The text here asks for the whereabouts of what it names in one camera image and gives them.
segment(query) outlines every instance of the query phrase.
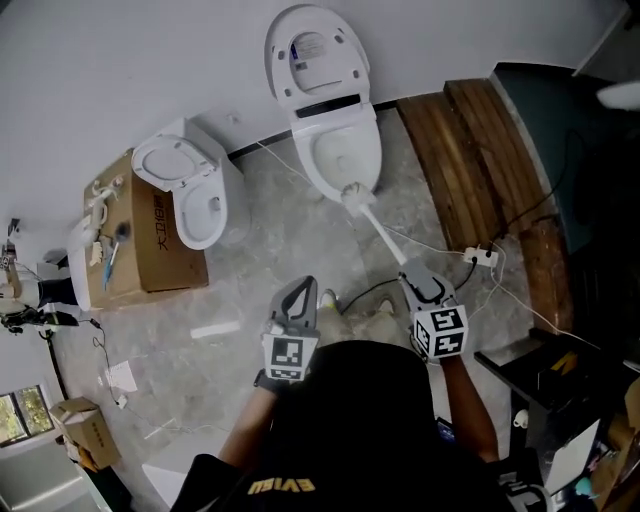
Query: wooden plank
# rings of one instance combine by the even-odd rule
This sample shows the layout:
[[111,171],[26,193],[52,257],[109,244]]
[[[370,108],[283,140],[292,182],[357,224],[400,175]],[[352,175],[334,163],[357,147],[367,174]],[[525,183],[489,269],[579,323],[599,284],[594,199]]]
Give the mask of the wooden plank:
[[488,244],[493,233],[489,233],[485,225],[483,208],[478,198],[478,189],[475,187],[471,175],[479,173],[478,164],[471,156],[465,144],[466,134],[453,114],[451,106],[444,95],[434,95],[430,106],[431,117],[452,163],[457,181],[462,190],[464,200],[471,215],[471,221],[476,233],[478,243]]
[[[512,145],[515,151],[515,158],[519,162],[518,169],[522,173],[523,178],[523,186],[527,187],[529,190],[529,197],[531,198],[531,204],[527,206],[527,208],[532,207],[534,204],[538,203],[544,198],[544,193],[542,191],[542,185],[540,184],[540,180],[538,179],[538,174],[536,172],[535,166],[533,165],[533,161],[531,160],[531,155],[527,150],[527,147],[520,136],[520,132],[518,131],[518,127],[516,126],[511,114],[507,110],[506,105],[498,95],[497,91],[491,84],[488,82],[486,85],[486,92],[491,102],[496,109],[498,117],[502,120],[502,123],[509,133],[509,137],[512,141]],[[542,203],[538,208],[531,212],[531,217],[533,221],[536,219],[543,217],[549,213],[550,209],[548,205]]]
[[[522,162],[518,157],[518,153],[514,145],[514,138],[519,138],[520,134],[517,132],[515,134],[510,132],[508,127],[505,125],[505,119],[500,116],[497,110],[497,107],[502,103],[502,101],[495,95],[495,90],[493,85],[491,85],[491,82],[488,80],[476,80],[476,83],[478,87],[478,94],[484,98],[487,108],[491,109],[494,127],[497,130],[502,149],[508,162],[508,167],[505,168],[505,172],[511,173],[520,195],[521,203],[516,208],[516,214],[521,215],[536,203],[536,199],[533,197],[529,187],[529,181],[527,179],[528,169],[522,166]],[[524,214],[521,219],[521,228],[528,229],[531,227],[531,224],[536,217],[533,212],[529,212]]]
[[433,202],[436,207],[440,225],[450,250],[464,250],[465,244],[460,231],[460,223],[453,205],[449,188],[447,187],[440,165],[435,157],[435,151],[429,141],[431,134],[425,130],[421,122],[422,112],[414,98],[398,100],[398,112],[404,122],[413,149],[418,156]]
[[482,129],[476,113],[471,108],[460,85],[457,82],[447,82],[445,95],[447,95],[449,103],[459,117],[463,130],[468,133],[469,149],[474,153],[478,164],[477,167],[470,168],[471,172],[469,174],[477,190],[476,195],[480,201],[489,237],[493,239],[507,224],[502,199],[491,178],[493,174],[501,177],[501,171],[493,156],[493,151],[488,149],[487,133]]
[[[522,198],[518,184],[514,180],[513,174],[509,170],[509,158],[505,152],[504,142],[499,136],[499,131],[495,126],[495,111],[485,95],[481,94],[476,80],[463,80],[460,86],[467,101],[476,112],[476,116],[486,134],[486,139],[482,147],[493,153],[496,166],[490,168],[494,173],[492,179],[496,189],[502,198],[504,216],[507,222],[515,218],[521,211]],[[514,232],[519,232],[519,223]]]
[[459,226],[462,231],[462,239],[466,246],[474,247],[480,243],[480,240],[473,224],[472,214],[467,205],[464,191],[454,168],[455,164],[447,151],[447,145],[445,142],[446,135],[441,131],[446,131],[446,127],[439,126],[435,121],[433,114],[433,111],[438,108],[438,95],[442,96],[442,93],[419,96],[424,114],[420,119],[423,122],[423,126],[425,126],[427,131],[431,134],[430,143],[435,150],[436,159],[440,165],[440,169],[442,169],[442,175],[447,183],[453,205],[458,214]]
[[[571,332],[573,299],[569,288],[568,257],[557,220],[547,218],[536,222],[531,229],[520,233],[520,244],[532,309],[557,329]],[[536,327],[554,333],[554,329],[537,316],[534,316],[534,323]]]

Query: window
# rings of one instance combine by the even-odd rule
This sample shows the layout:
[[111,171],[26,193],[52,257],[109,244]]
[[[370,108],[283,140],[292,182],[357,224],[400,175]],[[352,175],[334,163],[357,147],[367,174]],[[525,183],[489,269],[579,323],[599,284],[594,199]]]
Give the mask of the window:
[[53,430],[40,386],[0,396],[0,448]]

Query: white toilet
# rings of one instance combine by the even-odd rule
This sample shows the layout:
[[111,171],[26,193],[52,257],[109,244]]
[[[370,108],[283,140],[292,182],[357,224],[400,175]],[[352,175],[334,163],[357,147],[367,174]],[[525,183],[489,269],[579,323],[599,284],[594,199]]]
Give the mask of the white toilet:
[[267,33],[265,68],[313,184],[338,202],[355,181],[373,190],[380,134],[369,101],[369,61],[349,25],[322,7],[284,10]]
[[242,173],[224,148],[193,123],[179,119],[138,146],[134,172],[173,193],[180,240],[201,250],[242,240],[251,216]]

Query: marble floor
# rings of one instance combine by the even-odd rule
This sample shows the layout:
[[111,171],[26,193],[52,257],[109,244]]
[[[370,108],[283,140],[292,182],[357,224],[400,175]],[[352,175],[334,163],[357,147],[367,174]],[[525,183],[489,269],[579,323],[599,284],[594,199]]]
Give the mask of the marble floor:
[[[431,194],[400,117],[392,109],[380,112],[378,120],[383,164],[374,213],[387,226],[444,248]],[[302,170],[291,139],[270,149]],[[206,425],[203,432],[232,428],[263,366],[259,334],[277,290],[312,274],[320,289],[332,288],[348,301],[397,272],[391,253],[365,219],[354,219],[340,205],[319,197],[266,150],[245,155],[235,164],[245,175],[252,229],[235,247],[207,251],[210,286],[158,304],[95,315],[107,335],[111,365],[128,361],[138,387],[127,394],[125,410],[109,395],[104,354],[92,344],[95,329],[83,323],[56,338],[69,393],[101,406],[122,454],[115,470],[131,490],[138,511],[168,509],[142,464],[181,435],[179,428]],[[461,282],[469,271],[458,255],[437,253],[400,237],[397,242],[407,256],[420,256],[453,283]],[[507,239],[503,248],[508,254],[503,284],[528,301],[519,246]],[[488,269],[479,267],[458,292],[467,314],[484,303],[492,288]],[[393,283],[363,297],[350,315],[357,319],[366,314],[383,293],[401,298]],[[193,328],[231,321],[237,321],[240,329],[198,340],[190,336]],[[500,290],[470,321],[465,360],[494,421],[503,455],[509,444],[509,391],[473,360],[472,353],[504,347],[525,337],[531,326],[531,314]],[[449,419],[442,372],[431,366],[429,371],[435,412]],[[158,430],[160,425],[166,428]]]

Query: toilet brush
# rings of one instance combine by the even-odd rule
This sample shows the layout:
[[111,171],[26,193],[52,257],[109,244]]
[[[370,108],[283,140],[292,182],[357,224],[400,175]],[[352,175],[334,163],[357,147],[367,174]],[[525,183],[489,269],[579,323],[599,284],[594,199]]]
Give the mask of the toilet brush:
[[382,224],[378,222],[378,219],[376,219],[371,212],[369,205],[376,202],[376,197],[367,187],[362,183],[351,183],[342,190],[341,200],[342,204],[344,204],[345,208],[351,215],[354,217],[364,215],[369,219],[369,221],[371,221],[371,224],[373,224],[373,227],[376,228],[378,234],[385,241],[400,266],[407,262],[407,257],[402,253],[398,245],[391,239],[389,233],[387,233],[387,230],[384,229]]

